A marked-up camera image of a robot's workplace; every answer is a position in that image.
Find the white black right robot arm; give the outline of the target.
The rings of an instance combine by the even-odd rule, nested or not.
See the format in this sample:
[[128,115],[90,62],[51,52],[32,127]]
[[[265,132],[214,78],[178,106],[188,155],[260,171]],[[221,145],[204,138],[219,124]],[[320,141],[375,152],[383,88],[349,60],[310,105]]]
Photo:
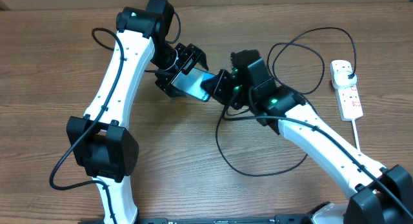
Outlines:
[[320,205],[302,223],[412,223],[412,176],[400,165],[386,168],[330,128],[305,98],[276,85],[256,50],[231,55],[231,72],[201,86],[226,108],[248,106],[251,119],[305,151],[339,186],[348,202]]

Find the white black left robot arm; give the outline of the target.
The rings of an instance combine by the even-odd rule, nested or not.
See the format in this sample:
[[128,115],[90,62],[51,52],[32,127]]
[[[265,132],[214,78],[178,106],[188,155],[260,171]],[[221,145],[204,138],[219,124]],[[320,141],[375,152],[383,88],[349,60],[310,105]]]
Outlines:
[[148,65],[155,66],[156,85],[167,96],[209,100],[201,86],[211,77],[205,53],[195,45],[166,40],[175,18],[167,0],[149,0],[145,9],[126,7],[118,13],[112,58],[101,86],[83,116],[68,120],[68,154],[99,189],[103,223],[139,222],[130,178],[139,145],[128,128]]

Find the Galaxy S24 smartphone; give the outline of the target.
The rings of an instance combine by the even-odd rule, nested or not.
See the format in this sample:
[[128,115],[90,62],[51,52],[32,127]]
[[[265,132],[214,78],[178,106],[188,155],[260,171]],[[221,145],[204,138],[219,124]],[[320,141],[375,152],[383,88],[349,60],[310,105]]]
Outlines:
[[193,68],[187,75],[182,72],[178,73],[172,80],[172,86],[178,91],[183,92],[184,95],[207,102],[210,99],[210,95],[201,88],[201,83],[213,77],[214,74]]

